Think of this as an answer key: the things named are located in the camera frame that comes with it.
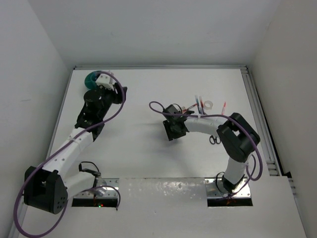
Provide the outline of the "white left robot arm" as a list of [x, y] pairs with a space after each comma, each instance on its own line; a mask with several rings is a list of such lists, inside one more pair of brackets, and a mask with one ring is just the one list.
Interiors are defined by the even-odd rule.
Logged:
[[84, 106], [76, 124], [64, 142], [67, 147], [37, 170], [30, 166], [25, 172], [24, 203], [58, 214], [68, 199], [96, 186], [101, 173], [79, 167], [79, 172], [66, 179], [65, 175], [81, 152], [101, 133], [102, 123], [112, 104], [123, 104], [127, 87], [115, 83], [113, 89], [99, 86], [84, 94]]

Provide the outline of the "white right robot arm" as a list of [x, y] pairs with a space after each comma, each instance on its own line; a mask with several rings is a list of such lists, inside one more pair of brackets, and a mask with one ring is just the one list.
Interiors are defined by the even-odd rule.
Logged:
[[216, 120], [211, 116], [194, 116], [193, 111], [181, 115], [174, 105], [164, 108], [162, 113], [165, 117], [163, 125], [170, 141], [188, 132], [219, 138], [229, 156], [222, 184], [226, 193], [232, 193], [244, 177], [248, 157], [255, 151], [254, 146], [261, 141], [258, 133], [239, 113]]

